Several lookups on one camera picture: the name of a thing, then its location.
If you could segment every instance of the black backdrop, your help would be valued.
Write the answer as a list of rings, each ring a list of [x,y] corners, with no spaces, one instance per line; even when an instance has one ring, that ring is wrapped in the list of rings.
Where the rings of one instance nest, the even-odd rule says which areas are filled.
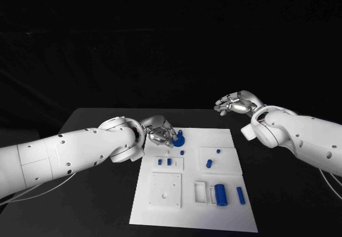
[[[211,109],[243,89],[342,123],[341,11],[319,0],[2,3],[0,125],[46,137],[77,108]]]

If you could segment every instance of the blue object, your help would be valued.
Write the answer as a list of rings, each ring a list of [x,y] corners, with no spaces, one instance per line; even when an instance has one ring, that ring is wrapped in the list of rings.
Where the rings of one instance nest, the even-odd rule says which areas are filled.
[[[176,147],[181,147],[185,143],[185,137],[184,137],[184,132],[182,130],[178,131],[178,135],[176,135],[176,141],[173,140],[173,138],[171,138],[172,140],[172,144],[176,146]]]
[[[211,167],[212,167],[212,160],[210,159],[207,162],[207,168],[211,168]]]
[[[215,196],[217,196],[217,205],[227,206],[227,190],[224,184],[215,185]]]
[[[240,203],[241,203],[241,204],[246,204],[246,201],[244,201],[244,193],[243,193],[241,187],[237,187],[237,194],[238,194]]]

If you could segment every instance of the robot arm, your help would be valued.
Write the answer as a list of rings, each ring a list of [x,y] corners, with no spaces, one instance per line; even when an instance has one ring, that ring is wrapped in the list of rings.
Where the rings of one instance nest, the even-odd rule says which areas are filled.
[[[214,109],[222,116],[230,111],[251,116],[241,129],[247,140],[257,137],[267,147],[286,147],[312,166],[342,176],[342,125],[264,105],[246,90],[222,97]]]
[[[145,156],[146,136],[173,147],[175,129],[163,116],[142,122],[117,117],[87,128],[0,148],[0,198],[104,162],[136,161]]]

